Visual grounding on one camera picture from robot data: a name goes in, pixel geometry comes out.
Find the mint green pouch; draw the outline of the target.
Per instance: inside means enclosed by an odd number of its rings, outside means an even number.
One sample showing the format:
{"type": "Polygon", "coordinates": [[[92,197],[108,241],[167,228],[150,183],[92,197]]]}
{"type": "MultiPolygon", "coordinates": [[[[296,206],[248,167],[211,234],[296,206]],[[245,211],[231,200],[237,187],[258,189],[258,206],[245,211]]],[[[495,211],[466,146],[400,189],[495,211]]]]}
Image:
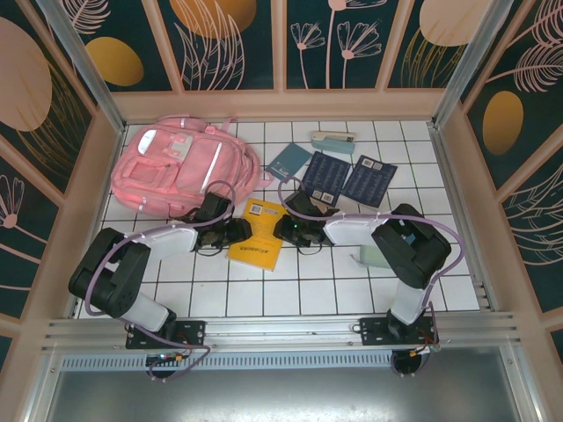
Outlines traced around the mint green pouch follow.
{"type": "Polygon", "coordinates": [[[361,245],[356,254],[352,254],[354,262],[364,267],[390,269],[391,266],[377,246],[361,245]]]}

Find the aluminium mounting rail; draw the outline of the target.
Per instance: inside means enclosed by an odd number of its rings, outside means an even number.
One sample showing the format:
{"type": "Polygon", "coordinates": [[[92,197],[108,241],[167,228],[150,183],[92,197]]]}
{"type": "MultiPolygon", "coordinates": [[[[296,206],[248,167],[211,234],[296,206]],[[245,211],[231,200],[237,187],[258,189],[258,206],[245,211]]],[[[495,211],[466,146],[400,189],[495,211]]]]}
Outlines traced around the aluminium mounting rail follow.
{"type": "MultiPolygon", "coordinates": [[[[210,317],[205,344],[217,352],[355,350],[362,346],[352,326],[360,315],[210,317]]],[[[508,312],[439,312],[440,344],[446,347],[503,346],[523,335],[508,312]]],[[[125,353],[124,324],[113,319],[59,319],[40,341],[44,353],[125,353]]]]}

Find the grey metal plate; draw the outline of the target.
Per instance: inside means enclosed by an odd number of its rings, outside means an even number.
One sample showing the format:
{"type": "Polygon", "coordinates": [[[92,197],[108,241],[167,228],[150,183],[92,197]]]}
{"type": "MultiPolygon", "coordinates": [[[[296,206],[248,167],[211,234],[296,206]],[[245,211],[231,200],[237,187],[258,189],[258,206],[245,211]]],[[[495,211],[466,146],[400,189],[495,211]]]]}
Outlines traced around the grey metal plate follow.
{"type": "Polygon", "coordinates": [[[387,368],[63,373],[33,422],[523,422],[501,371],[387,368]]]}

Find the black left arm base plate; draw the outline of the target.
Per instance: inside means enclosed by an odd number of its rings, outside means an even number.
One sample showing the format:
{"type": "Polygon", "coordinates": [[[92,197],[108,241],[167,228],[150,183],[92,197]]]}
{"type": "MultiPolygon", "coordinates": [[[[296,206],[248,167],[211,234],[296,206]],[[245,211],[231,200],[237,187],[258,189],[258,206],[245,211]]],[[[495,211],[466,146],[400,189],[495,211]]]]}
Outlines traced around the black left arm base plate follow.
{"type": "MultiPolygon", "coordinates": [[[[175,321],[165,323],[160,331],[154,332],[154,335],[183,345],[201,346],[205,338],[205,330],[206,323],[204,321],[175,321]]],[[[157,350],[166,347],[179,350],[179,347],[162,343],[160,340],[154,339],[131,326],[127,326],[125,347],[128,350],[157,350]]]]}

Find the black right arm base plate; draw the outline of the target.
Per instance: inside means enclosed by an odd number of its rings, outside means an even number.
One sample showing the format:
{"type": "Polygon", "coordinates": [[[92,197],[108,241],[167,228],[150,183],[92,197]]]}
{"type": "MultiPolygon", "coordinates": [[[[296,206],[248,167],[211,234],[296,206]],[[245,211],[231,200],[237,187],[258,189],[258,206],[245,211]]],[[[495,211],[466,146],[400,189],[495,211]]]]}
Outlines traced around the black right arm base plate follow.
{"type": "Polygon", "coordinates": [[[423,346],[439,343],[435,323],[430,316],[420,316],[413,324],[403,325],[387,316],[360,318],[351,325],[364,346],[423,346]]]}

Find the aluminium corner post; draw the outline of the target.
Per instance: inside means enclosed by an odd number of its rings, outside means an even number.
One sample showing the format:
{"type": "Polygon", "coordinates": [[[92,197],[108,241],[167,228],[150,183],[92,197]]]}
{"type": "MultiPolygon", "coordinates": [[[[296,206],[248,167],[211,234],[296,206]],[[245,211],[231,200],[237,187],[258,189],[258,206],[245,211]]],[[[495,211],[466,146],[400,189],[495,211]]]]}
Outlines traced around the aluminium corner post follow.
{"type": "Polygon", "coordinates": [[[447,123],[472,76],[494,43],[497,33],[506,22],[514,1],[492,0],[487,6],[432,116],[430,127],[436,132],[447,123]]]}
{"type": "Polygon", "coordinates": [[[34,0],[82,75],[112,127],[120,135],[124,119],[80,35],[93,35],[110,16],[109,0],[34,0]]]}

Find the pink backpack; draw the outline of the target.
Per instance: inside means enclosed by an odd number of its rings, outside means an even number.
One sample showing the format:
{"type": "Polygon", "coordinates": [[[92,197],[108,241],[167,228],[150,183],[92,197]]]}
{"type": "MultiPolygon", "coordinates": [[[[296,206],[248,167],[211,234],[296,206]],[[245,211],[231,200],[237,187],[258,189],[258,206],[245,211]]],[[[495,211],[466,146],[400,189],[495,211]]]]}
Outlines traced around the pink backpack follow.
{"type": "Polygon", "coordinates": [[[137,213],[181,217],[201,205],[205,192],[237,205],[274,177],[254,149],[220,127],[188,115],[164,116],[143,127],[113,168],[116,200],[137,213]]]}

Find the yellow book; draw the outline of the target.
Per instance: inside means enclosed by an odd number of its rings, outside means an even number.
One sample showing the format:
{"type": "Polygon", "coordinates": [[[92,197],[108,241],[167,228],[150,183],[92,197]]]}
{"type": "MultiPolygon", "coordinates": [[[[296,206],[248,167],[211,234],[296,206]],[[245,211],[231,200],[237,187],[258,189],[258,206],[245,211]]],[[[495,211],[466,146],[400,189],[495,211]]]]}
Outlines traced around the yellow book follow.
{"type": "Polygon", "coordinates": [[[273,271],[282,248],[282,240],[274,235],[274,229],[286,214],[285,208],[279,204],[249,199],[242,217],[250,223],[252,236],[244,242],[233,244],[227,258],[273,271]]]}

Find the aluminium side rail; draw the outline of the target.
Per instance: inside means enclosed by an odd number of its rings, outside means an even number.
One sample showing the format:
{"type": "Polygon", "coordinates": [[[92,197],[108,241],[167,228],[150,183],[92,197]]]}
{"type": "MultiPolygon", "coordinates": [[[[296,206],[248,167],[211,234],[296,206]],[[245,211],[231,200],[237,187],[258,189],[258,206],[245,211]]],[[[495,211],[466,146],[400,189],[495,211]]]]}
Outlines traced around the aluminium side rail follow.
{"type": "Polygon", "coordinates": [[[452,214],[456,226],[459,228],[459,234],[464,241],[464,258],[476,291],[479,308],[481,311],[498,311],[498,301],[494,295],[490,277],[485,268],[479,242],[475,238],[476,233],[472,227],[469,209],[466,205],[445,137],[439,129],[436,129],[431,124],[428,125],[428,132],[433,143],[445,190],[448,194],[452,214]]]}

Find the dark blue printed book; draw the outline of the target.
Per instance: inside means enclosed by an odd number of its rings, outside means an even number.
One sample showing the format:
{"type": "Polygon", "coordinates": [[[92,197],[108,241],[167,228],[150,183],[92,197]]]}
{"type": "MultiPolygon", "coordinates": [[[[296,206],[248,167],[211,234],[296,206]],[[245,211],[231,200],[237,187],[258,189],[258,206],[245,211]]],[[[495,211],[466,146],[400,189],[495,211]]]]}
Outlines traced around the dark blue printed book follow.
{"type": "Polygon", "coordinates": [[[341,194],[364,206],[380,207],[397,169],[397,165],[382,163],[362,155],[341,194]]]}
{"type": "Polygon", "coordinates": [[[317,151],[301,179],[301,188],[313,199],[335,207],[350,168],[350,163],[317,151]]]}

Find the teal and beige stapler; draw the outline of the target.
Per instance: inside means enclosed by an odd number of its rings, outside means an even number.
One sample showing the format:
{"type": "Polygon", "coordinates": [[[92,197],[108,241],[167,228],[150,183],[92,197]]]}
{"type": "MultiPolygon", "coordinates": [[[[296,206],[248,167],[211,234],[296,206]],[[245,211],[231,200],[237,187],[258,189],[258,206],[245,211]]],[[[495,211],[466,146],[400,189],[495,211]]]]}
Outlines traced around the teal and beige stapler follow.
{"type": "Polygon", "coordinates": [[[311,146],[323,151],[352,155],[355,151],[355,134],[316,131],[311,134],[311,146]]]}

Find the teal notebook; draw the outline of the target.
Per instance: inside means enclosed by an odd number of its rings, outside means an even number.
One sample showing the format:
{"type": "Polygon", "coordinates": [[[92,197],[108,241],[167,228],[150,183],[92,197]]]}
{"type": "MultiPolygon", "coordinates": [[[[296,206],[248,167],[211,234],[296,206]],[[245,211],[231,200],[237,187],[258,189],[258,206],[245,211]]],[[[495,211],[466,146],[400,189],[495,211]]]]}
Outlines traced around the teal notebook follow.
{"type": "Polygon", "coordinates": [[[291,143],[271,161],[266,171],[275,178],[284,180],[295,176],[311,157],[309,151],[291,143]]]}

